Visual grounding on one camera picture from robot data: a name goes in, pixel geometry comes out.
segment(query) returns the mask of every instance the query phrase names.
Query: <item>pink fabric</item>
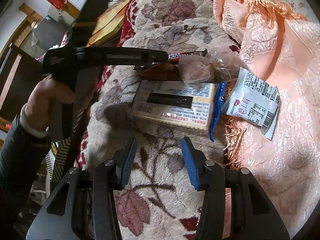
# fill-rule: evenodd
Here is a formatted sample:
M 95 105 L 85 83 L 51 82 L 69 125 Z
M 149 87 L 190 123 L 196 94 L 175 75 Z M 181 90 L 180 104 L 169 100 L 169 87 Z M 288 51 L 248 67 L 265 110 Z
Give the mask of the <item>pink fabric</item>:
M 245 21 L 248 1 L 214 0 L 214 15 L 241 44 L 240 57 L 252 72 L 279 88 L 281 106 L 272 140 L 239 122 L 245 133 L 236 161 L 255 175 L 293 237 L 320 198 L 320 25 L 276 13 L 268 27 L 262 6 Z

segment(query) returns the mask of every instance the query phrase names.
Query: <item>silver bolt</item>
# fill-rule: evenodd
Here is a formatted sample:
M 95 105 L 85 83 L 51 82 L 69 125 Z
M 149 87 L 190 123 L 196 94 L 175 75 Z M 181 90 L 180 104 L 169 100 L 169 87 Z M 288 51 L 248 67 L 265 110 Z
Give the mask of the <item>silver bolt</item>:
M 206 161 L 205 161 L 205 165 L 207 165 L 207 166 L 214 166 L 214 161 L 212 161 L 212 160 L 206 160 Z
M 243 174 L 249 174 L 249 170 L 247 168 L 241 168 L 241 172 Z
M 104 162 L 104 165 L 106 165 L 106 166 L 112 166 L 114 163 L 115 163 L 115 162 L 114 162 L 113 160 L 106 160 L 106 161 Z
M 79 169 L 77 167 L 73 167 L 69 170 L 70 174 L 76 174 L 79 171 Z

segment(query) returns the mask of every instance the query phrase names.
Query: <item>fleece blanket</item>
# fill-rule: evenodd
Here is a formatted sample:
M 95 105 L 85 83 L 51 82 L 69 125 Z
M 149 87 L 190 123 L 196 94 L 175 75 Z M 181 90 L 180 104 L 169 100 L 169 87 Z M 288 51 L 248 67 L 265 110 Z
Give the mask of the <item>fleece blanket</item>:
M 131 0 L 119 46 L 168 53 L 216 46 L 238 51 L 236 42 L 217 24 L 212 7 L 213 0 Z M 206 134 L 136 122 L 129 113 L 139 81 L 132 66 L 105 67 L 77 161 L 84 169 L 94 168 L 135 136 L 139 148 L 129 184 L 115 191 L 123 239 L 191 240 L 204 192 L 191 186 L 178 140 L 189 136 L 208 159 L 222 163 L 226 124 L 218 124 L 212 143 Z

